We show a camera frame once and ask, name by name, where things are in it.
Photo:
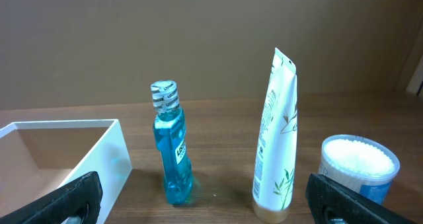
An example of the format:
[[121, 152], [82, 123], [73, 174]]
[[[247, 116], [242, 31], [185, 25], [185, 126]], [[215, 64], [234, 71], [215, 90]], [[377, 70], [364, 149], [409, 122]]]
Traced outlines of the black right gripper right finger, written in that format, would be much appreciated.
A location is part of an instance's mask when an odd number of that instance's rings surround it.
[[310, 174], [305, 196], [316, 224], [415, 224], [322, 174]]

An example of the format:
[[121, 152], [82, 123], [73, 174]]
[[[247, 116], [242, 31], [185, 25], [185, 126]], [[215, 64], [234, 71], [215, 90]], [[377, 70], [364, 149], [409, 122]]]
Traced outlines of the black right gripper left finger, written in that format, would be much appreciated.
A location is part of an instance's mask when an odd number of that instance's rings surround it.
[[92, 223], [100, 213], [102, 185], [91, 171], [1, 218], [1, 224]]

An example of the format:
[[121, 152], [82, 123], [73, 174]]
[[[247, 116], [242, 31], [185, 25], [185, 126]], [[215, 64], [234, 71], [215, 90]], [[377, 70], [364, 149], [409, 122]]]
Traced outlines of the cotton swab tub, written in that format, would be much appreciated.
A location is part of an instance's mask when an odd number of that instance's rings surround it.
[[339, 134], [322, 143], [319, 174], [381, 205], [400, 170], [397, 156], [382, 144]]

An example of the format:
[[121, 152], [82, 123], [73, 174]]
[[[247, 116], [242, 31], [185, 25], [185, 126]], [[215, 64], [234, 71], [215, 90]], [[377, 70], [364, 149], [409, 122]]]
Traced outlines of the white lotion tube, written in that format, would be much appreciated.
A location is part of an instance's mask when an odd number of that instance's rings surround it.
[[289, 213], [298, 114], [296, 66], [276, 48], [260, 122], [252, 185], [254, 213], [266, 223], [281, 223]]

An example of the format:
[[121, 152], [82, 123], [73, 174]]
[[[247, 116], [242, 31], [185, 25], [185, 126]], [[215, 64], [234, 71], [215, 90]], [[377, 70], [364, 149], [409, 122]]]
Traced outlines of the blue mouthwash bottle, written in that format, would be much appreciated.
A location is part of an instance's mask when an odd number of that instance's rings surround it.
[[190, 196], [193, 176], [185, 140], [185, 114], [180, 105], [177, 83], [156, 81], [151, 84], [151, 94], [157, 113], [153, 134], [163, 162], [165, 195], [170, 204], [182, 205]]

